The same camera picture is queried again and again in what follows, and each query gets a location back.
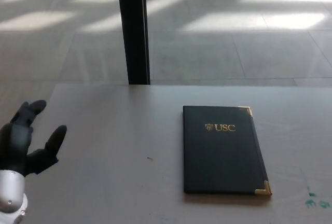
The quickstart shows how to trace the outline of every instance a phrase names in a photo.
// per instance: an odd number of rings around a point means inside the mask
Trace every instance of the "black robotic finger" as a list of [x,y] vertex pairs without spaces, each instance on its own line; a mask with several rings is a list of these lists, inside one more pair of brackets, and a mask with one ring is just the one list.
[[38,149],[26,158],[26,170],[24,176],[39,174],[58,162],[57,154],[66,136],[67,127],[59,126],[45,144],[44,149]]
[[50,136],[45,144],[45,150],[47,150],[51,155],[57,156],[62,142],[67,133],[67,126],[59,126]]
[[40,114],[46,107],[46,101],[39,100],[31,104],[24,102],[18,109],[10,123],[15,123],[23,126],[30,126],[35,120],[36,116]]

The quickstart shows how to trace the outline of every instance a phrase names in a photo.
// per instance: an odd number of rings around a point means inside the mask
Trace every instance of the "green stain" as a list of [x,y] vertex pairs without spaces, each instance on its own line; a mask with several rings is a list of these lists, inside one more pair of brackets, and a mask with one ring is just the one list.
[[316,203],[314,200],[307,200],[306,206],[307,206],[307,208],[313,208],[313,207],[316,207]]

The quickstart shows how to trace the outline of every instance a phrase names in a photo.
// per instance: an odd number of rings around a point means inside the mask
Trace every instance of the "green marker mark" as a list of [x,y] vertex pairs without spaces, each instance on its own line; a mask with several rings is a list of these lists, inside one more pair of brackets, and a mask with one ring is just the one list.
[[314,200],[307,200],[306,206],[307,206],[307,208],[314,208],[314,207],[316,207],[316,203]]
[[305,181],[305,183],[306,183],[306,185],[307,185],[307,190],[308,190],[308,194],[309,194],[309,196],[310,196],[310,197],[316,197],[317,195],[316,195],[315,193],[312,193],[311,190],[310,190],[310,187],[308,186],[308,185],[309,185],[309,184],[308,184],[308,180],[307,180],[305,174],[303,173],[303,170],[302,170],[301,168],[300,168],[300,170],[301,170],[302,177],[303,177],[303,179],[304,179],[304,181]]
[[328,208],[328,207],[330,207],[330,203],[329,202],[320,201],[320,206],[322,208]]
[[311,196],[311,197],[316,197],[317,196],[315,193],[310,192],[310,187],[309,186],[307,187],[307,190],[308,190],[309,196]]

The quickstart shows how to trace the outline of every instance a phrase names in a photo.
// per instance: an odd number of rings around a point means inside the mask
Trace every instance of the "black pole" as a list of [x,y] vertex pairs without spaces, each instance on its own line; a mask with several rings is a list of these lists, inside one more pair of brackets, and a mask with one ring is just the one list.
[[130,85],[149,85],[146,0],[119,0]]

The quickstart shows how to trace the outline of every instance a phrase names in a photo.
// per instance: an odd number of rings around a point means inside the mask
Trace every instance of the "usc logo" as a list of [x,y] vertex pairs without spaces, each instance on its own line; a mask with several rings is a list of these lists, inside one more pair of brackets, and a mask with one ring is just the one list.
[[219,132],[235,132],[234,124],[205,124],[205,128],[208,131],[216,130]]

